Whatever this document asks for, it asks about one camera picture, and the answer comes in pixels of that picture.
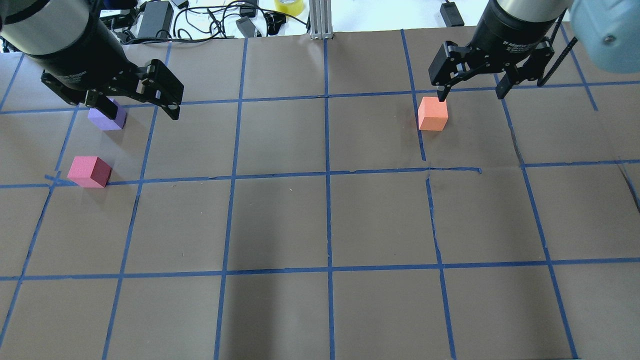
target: cube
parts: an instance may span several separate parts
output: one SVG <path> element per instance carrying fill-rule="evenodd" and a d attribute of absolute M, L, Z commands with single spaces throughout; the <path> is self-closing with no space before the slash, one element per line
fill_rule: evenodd
<path fill-rule="evenodd" d="M 418 128 L 428 131 L 442 131 L 449 119 L 447 101 L 440 102 L 437 97 L 425 96 L 418 107 Z"/>
<path fill-rule="evenodd" d="M 100 130 L 108 131 L 108 130 L 122 130 L 124 127 L 124 122 L 127 120 L 127 112 L 124 110 L 122 105 L 118 104 L 114 99 L 110 99 L 111 102 L 118 106 L 118 113 L 116 118 L 111 120 L 108 117 L 104 116 L 98 109 L 92 108 L 89 109 L 89 120 L 93 122 Z"/>
<path fill-rule="evenodd" d="M 76 156 L 67 177 L 83 188 L 103 188 L 111 167 L 97 156 Z"/>

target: black cable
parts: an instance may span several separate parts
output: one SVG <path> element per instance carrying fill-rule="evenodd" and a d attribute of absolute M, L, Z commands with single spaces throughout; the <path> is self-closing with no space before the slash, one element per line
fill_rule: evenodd
<path fill-rule="evenodd" d="M 182 13 L 191 12 L 191 13 L 197 13 L 197 14 L 201 14 L 201 15 L 203 15 L 203 14 L 205 14 L 205 13 L 203 13 L 203 12 L 196 12 L 195 10 L 207 10 L 207 13 L 209 14 L 209 16 L 211 16 L 211 14 L 213 14 L 213 13 L 216 13 L 216 12 L 223 12 L 223 19 L 224 19 L 224 18 L 225 18 L 225 16 L 227 15 L 227 10 L 228 10 L 228 9 L 231 9 L 231 8 L 239 8 L 240 6 L 251 6 L 251 7 L 253 7 L 254 9 L 259 10 L 260 12 L 262 12 L 262 16 L 263 16 L 263 17 L 264 17 L 264 15 L 265 15 L 265 13 L 266 13 L 266 12 L 273 12 L 273 13 L 279 13 L 279 14 L 285 15 L 286 17 L 290 17 L 290 18 L 294 19 L 295 21 L 298 21 L 300 24 L 305 25 L 306 27 L 308 27 L 308 24 L 309 24 L 309 22 L 304 22 L 304 21 L 300 20 L 299 18 L 297 18 L 297 17 L 295 17 L 295 16 L 289 15 L 288 13 L 283 13 L 283 12 L 279 12 L 279 11 L 276 11 L 276 10 L 269 10 L 269 9 L 261 8 L 261 7 L 257 6 L 257 5 L 244 3 L 242 0 L 235 0 L 235 1 L 230 2 L 230 3 L 229 3 L 229 4 L 227 4 L 227 5 L 219 5 L 219 6 L 194 6 L 194 7 L 192 7 L 192 8 L 185 8 L 185 9 L 180 10 L 180 11 L 178 12 L 178 14 L 176 14 L 175 19 L 174 19 L 174 21 L 173 21 L 173 27 L 172 27 L 172 33 L 173 33 L 173 36 L 174 36 L 174 37 L 176 37 L 176 36 L 177 36 L 177 34 L 176 34 L 176 20 L 178 19 L 178 17 L 179 17 Z M 218 22 L 218 24 L 216 24 L 216 25 L 217 25 L 217 27 L 218 27 L 218 29 L 219 29 L 220 33 L 221 33 L 225 38 L 227 38 L 227 34 L 226 34 L 226 31 L 225 31 L 224 20 L 223 20 L 223 21 L 219 21 L 219 22 Z M 210 29 L 210 32 L 209 32 L 209 33 L 211 33 L 211 32 L 212 32 L 212 31 L 211 31 L 211 28 L 212 28 L 212 25 L 209 25 L 209 29 Z"/>
<path fill-rule="evenodd" d="M 126 42 L 124 45 L 133 45 L 133 44 L 155 44 L 159 42 L 186 42 L 186 43 L 196 43 L 196 42 L 205 42 L 213 39 L 222 39 L 217 37 L 208 37 L 201 39 L 182 39 L 182 38 L 135 38 Z"/>
<path fill-rule="evenodd" d="M 545 75 L 544 78 L 538 79 L 538 84 L 537 84 L 538 86 L 544 86 L 547 83 L 549 78 L 551 78 L 551 75 L 553 75 L 556 72 L 556 70 L 558 69 L 558 67 L 560 66 L 560 64 L 564 60 L 564 58 L 567 55 L 569 55 L 569 52 L 571 52 L 571 49 L 573 49 L 573 46 L 577 42 L 578 42 L 578 39 L 576 37 L 573 37 L 573 39 L 571 39 L 571 41 L 569 41 L 569 44 L 567 44 L 565 49 L 560 53 L 560 56 L 558 56 L 558 59 L 554 63 L 554 66 L 552 66 L 551 69 L 549 69 L 549 72 L 547 73 L 547 75 Z"/>
<path fill-rule="evenodd" d="M 560 25 L 562 25 L 562 19 L 565 14 L 566 14 L 566 9 L 564 9 L 562 14 L 560 14 L 560 16 L 558 17 L 558 21 L 556 22 L 556 26 L 554 27 L 554 32 L 551 33 L 551 38 L 549 39 L 549 43 L 551 45 L 554 44 L 554 40 L 556 39 L 556 35 L 558 34 L 558 29 L 560 29 Z"/>
<path fill-rule="evenodd" d="M 171 37 L 171 34 L 169 33 L 169 31 L 167 29 L 158 30 L 157 33 L 156 33 L 156 37 L 158 37 L 158 34 L 161 34 L 163 31 L 166 33 L 166 36 Z"/>
<path fill-rule="evenodd" d="M 189 34 L 189 32 L 188 32 L 188 31 L 186 31 L 185 29 L 178 29 L 178 38 L 182 38 L 182 37 L 180 36 L 180 31 L 184 31 L 185 33 L 187 33 L 187 35 L 189 35 L 189 39 L 190 39 L 190 40 L 193 40 L 193 37 L 191 36 L 191 34 Z"/>
<path fill-rule="evenodd" d="M 191 25 L 192 28 L 198 30 L 199 32 L 203 34 L 209 34 L 209 32 L 201 30 L 199 27 L 195 26 L 194 24 L 191 23 L 191 21 L 189 21 L 189 12 L 184 13 L 184 20 L 186 20 L 187 24 Z"/>

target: cable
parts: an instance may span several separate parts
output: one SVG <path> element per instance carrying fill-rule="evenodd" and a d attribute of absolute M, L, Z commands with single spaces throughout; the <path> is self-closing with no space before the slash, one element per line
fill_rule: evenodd
<path fill-rule="evenodd" d="M 196 13 L 196 14 L 200 14 L 200 15 L 204 15 L 204 12 L 196 12 L 195 10 L 206 10 L 209 14 L 209 16 L 211 17 L 211 19 L 213 20 L 213 23 L 209 25 L 209 32 L 208 33 L 212 33 L 212 26 L 213 24 L 216 25 L 216 27 L 218 28 L 218 30 L 220 31 L 220 34 L 222 34 L 225 38 L 227 38 L 227 33 L 225 30 L 225 25 L 224 25 L 224 20 L 227 18 L 227 15 L 231 15 L 231 14 L 227 14 L 227 11 L 231 8 L 239 8 L 240 6 L 251 6 L 256 10 L 259 10 L 260 12 L 262 12 L 262 16 L 264 17 L 265 13 L 279 13 L 282 15 L 285 15 L 286 17 L 290 17 L 292 19 L 294 19 L 295 21 L 298 21 L 300 24 L 303 24 L 307 27 L 307 32 L 308 32 L 308 24 L 309 22 L 305 22 L 300 20 L 299 18 L 289 15 L 288 13 L 284 13 L 284 12 L 279 12 L 276 10 L 270 10 L 270 9 L 265 9 L 265 8 L 261 8 L 257 5 L 253 5 L 253 4 L 248 4 L 248 3 L 244 3 L 242 0 L 235 0 L 230 2 L 227 5 L 219 5 L 219 6 L 194 6 L 192 8 L 185 8 L 182 9 L 178 12 L 178 14 L 176 14 L 175 16 L 175 20 L 173 21 L 173 27 L 172 27 L 172 34 L 174 37 L 177 36 L 176 34 L 176 20 L 178 19 L 178 17 L 182 14 L 185 13 L 185 17 L 187 17 L 186 13 L 187 12 L 191 12 L 191 13 Z M 213 16 L 214 13 L 217 12 L 223 12 L 223 16 L 222 16 L 222 21 L 217 21 L 217 19 L 215 18 L 215 16 Z M 202 33 L 206 33 L 204 31 L 202 31 L 201 29 L 197 28 L 196 26 L 194 26 L 192 23 L 190 23 L 190 21 L 187 21 L 187 23 L 189 23 L 189 25 L 193 26 L 194 28 L 198 29 L 200 32 Z"/>
<path fill-rule="evenodd" d="M 569 44 L 567 44 L 567 46 L 565 47 L 565 49 L 562 51 L 562 53 L 560 54 L 560 56 L 558 56 L 558 59 L 556 60 L 556 62 L 554 63 L 554 66 L 551 67 L 551 69 L 549 69 L 549 72 L 547 73 L 547 75 L 545 75 L 544 78 L 538 79 L 538 86 L 544 86 L 544 84 L 547 83 L 547 81 L 549 80 L 549 78 L 551 78 L 551 75 L 554 74 L 554 72 L 556 72 L 556 70 L 558 69 L 558 67 L 560 66 L 560 64 L 562 63 L 562 61 L 564 60 L 564 58 L 569 55 L 569 52 L 571 52 L 571 49 L 573 49 L 573 46 L 578 42 L 578 39 L 576 37 L 573 37 L 573 39 L 571 39 L 571 41 L 569 41 Z"/>
<path fill-rule="evenodd" d="M 166 35 L 167 35 L 168 37 L 171 37 L 171 34 L 169 34 L 169 31 L 168 31 L 168 30 L 166 30 L 166 29 L 160 29 L 160 30 L 158 30 L 158 31 L 157 31 L 157 33 L 156 33 L 156 37 L 158 37 L 158 35 L 159 35 L 159 34 L 161 34 L 163 31 L 166 33 Z"/>
<path fill-rule="evenodd" d="M 558 29 L 560 29 L 560 25 L 562 25 L 562 19 L 565 14 L 566 14 L 566 9 L 564 9 L 562 14 L 560 14 L 560 16 L 558 17 L 558 21 L 556 22 L 556 26 L 554 27 L 554 32 L 551 33 L 551 38 L 549 39 L 549 43 L 551 45 L 554 44 L 554 40 L 556 39 L 556 35 L 558 34 Z"/>
<path fill-rule="evenodd" d="M 193 40 L 193 37 L 191 36 L 191 34 L 189 34 L 189 32 L 188 32 L 188 31 L 186 31 L 185 29 L 178 29 L 178 37 L 179 37 L 179 38 L 182 38 L 182 37 L 180 36 L 180 31 L 184 31 L 185 33 L 187 33 L 187 35 L 189 35 L 189 39 L 190 39 L 190 40 Z"/>

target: tape roll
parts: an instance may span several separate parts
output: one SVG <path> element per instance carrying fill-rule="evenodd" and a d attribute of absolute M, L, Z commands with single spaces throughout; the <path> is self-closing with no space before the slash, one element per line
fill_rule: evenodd
<path fill-rule="evenodd" d="M 298 16 L 305 9 L 305 3 L 302 0 L 273 0 L 276 4 L 276 10 L 282 13 L 288 13 L 291 16 Z"/>

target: power adapter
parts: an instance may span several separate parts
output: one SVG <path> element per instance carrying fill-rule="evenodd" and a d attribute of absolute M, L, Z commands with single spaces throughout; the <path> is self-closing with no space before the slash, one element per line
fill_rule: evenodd
<path fill-rule="evenodd" d="M 465 21 L 462 20 L 462 16 L 458 11 L 458 7 L 456 3 L 446 2 L 440 6 L 440 14 L 442 15 L 442 20 L 447 25 L 448 28 L 454 26 L 464 26 Z"/>
<path fill-rule="evenodd" d="M 168 1 L 149 1 L 138 28 L 139 38 L 167 38 L 173 18 L 173 7 Z"/>

